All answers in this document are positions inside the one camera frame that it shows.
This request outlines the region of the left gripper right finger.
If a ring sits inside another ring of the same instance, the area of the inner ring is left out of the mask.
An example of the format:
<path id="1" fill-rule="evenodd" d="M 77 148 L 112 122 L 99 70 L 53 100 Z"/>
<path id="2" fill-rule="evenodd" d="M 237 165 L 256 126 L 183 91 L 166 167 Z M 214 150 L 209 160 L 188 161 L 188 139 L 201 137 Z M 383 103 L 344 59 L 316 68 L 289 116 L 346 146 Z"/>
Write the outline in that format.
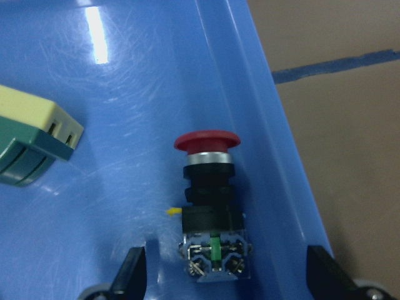
<path id="1" fill-rule="evenodd" d="M 309 245 L 307 287 L 314 299 L 394 299 L 376 284 L 357 284 L 323 246 Z"/>

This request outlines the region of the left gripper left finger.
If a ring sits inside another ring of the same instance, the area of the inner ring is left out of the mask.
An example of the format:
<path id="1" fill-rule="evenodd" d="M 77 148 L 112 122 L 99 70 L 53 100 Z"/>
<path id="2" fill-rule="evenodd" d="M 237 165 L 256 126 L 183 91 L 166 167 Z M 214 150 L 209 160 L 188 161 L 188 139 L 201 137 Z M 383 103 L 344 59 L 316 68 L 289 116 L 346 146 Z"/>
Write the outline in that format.
<path id="1" fill-rule="evenodd" d="M 144 299 L 147 288 L 146 252 L 132 247 L 112 283 L 86 288 L 78 299 Z"/>

